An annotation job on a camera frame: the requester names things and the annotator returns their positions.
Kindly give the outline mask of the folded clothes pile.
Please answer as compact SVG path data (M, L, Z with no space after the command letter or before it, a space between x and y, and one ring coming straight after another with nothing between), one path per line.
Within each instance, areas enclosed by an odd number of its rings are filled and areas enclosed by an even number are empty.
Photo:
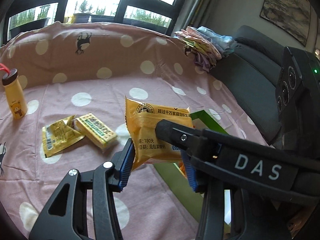
M185 55L193 55L194 63L207 73L216 67L217 61L234 53L233 37L217 34L205 26L188 26L176 31L175 37L184 43Z

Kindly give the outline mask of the gold foil snack pack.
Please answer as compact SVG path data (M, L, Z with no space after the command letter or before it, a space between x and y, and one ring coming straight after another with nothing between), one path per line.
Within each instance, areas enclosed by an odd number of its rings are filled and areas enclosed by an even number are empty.
M43 126L42 143L44 156L50 158L84 139L85 135L74 127L74 115Z

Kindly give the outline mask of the framed wall painting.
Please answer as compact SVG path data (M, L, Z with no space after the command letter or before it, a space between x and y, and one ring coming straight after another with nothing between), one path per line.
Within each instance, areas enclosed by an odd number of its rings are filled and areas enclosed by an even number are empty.
M306 46L311 20L308 0L264 0L260 17Z

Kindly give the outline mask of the orange snack bag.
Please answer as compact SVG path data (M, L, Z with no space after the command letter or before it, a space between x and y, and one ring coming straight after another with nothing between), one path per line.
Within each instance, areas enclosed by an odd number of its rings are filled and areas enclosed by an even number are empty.
M184 178L187 178L187 174L186 174L186 171L185 171L185 166L184 166L184 163L182 161L180 161L178 163L178 168L179 168L181 174L184 176Z

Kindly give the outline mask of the green cardboard box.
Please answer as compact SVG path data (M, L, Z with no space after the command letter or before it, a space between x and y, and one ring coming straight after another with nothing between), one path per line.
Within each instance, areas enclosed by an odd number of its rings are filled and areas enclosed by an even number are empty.
M214 132L194 129L169 120L161 120L156 137L181 150L189 186L196 193L203 193L203 204L196 239L223 239L225 229L225 189L223 182L210 176L204 168L191 162L208 161L220 151L221 144L214 141Z

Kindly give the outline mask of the pink polka dot bedsheet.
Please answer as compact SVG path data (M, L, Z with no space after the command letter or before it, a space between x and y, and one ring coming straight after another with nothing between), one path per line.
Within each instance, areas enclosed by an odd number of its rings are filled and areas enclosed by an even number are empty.
M183 49L175 38L128 25L58 22L1 48L1 63L18 70L28 104L15 120L1 94L1 203L24 236L69 170L93 170L124 147L126 98L205 110L229 134L265 143L248 110ZM43 126L87 113L117 132L118 142L102 151L82 139L46 158Z

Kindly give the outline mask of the yellow bear bottle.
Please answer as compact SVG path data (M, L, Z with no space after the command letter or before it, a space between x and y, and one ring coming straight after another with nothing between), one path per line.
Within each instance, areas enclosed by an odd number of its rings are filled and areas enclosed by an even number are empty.
M23 89L18 80L18 70L9 69L1 63L1 70L5 72L2 77L2 85L5 90L7 103L12 116L15 120L19 120L25 116L28 107L24 98Z

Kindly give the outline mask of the soda cracker pack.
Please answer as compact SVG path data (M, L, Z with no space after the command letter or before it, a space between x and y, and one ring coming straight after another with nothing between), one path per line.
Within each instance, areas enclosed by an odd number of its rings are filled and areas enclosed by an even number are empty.
M77 117L75 126L102 151L107 150L117 140L117 134L92 113Z

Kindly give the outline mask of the black window frame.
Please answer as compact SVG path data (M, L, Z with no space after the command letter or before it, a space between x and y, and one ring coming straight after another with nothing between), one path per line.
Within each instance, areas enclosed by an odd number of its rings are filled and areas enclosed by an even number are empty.
M3 0L1 44L61 23L122 23L171 35L186 0Z

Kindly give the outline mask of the dark grey sofa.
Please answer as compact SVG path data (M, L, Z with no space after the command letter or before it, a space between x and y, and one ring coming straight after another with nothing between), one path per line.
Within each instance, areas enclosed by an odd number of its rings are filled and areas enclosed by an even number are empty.
M281 148L276 85L284 46L243 25L234 35L233 53L220 60L210 73L231 91L265 141Z

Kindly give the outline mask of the yellow bread snack pack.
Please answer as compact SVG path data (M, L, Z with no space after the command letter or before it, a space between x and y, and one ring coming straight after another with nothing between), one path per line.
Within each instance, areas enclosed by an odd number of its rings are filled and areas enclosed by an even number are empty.
M132 165L134 170L144 163L172 163L181 160L180 150L176 146L156 137L155 128L163 119L193 127L189 108L125 99L125 122L135 147L135 159Z

